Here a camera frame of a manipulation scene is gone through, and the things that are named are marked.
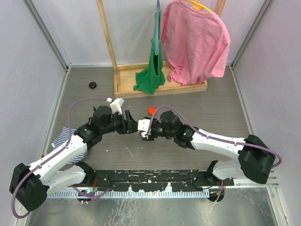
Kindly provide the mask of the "orange earbud case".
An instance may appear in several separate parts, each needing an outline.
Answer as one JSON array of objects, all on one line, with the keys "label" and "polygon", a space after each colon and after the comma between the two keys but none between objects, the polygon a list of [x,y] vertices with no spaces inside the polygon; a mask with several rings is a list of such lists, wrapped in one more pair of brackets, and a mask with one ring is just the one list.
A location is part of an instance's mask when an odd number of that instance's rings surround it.
[{"label": "orange earbud case", "polygon": [[156,108],[155,107],[150,107],[148,109],[148,113],[149,113],[149,115],[155,115],[156,114]]}]

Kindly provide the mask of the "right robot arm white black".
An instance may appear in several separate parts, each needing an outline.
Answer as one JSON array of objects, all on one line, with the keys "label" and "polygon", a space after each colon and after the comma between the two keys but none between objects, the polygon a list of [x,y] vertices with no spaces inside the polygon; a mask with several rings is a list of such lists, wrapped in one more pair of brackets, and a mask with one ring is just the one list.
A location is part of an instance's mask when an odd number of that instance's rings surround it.
[{"label": "right robot arm white black", "polygon": [[212,134],[182,123],[172,111],[163,112],[159,120],[145,117],[138,121],[137,128],[146,141],[158,137],[171,138],[184,149],[206,150],[229,157],[229,161],[212,161],[206,170],[205,178],[213,186],[235,177],[246,177],[255,183],[265,184],[276,158],[255,135],[232,138]]}]

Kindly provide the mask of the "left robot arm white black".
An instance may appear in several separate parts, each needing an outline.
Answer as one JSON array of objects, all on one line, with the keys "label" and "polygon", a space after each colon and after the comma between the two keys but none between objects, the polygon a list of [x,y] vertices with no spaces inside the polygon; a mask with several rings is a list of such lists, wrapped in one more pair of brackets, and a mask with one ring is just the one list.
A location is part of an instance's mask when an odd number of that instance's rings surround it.
[{"label": "left robot arm white black", "polygon": [[104,134],[112,132],[135,133],[137,122],[128,110],[123,113],[115,104],[99,106],[94,109],[88,123],[69,133],[67,141],[50,154],[29,165],[20,163],[15,166],[9,187],[13,195],[12,210],[15,209],[15,201],[31,212],[56,191],[74,184],[92,185],[94,170],[86,163],[79,162],[64,171],[61,168],[98,144]]}]

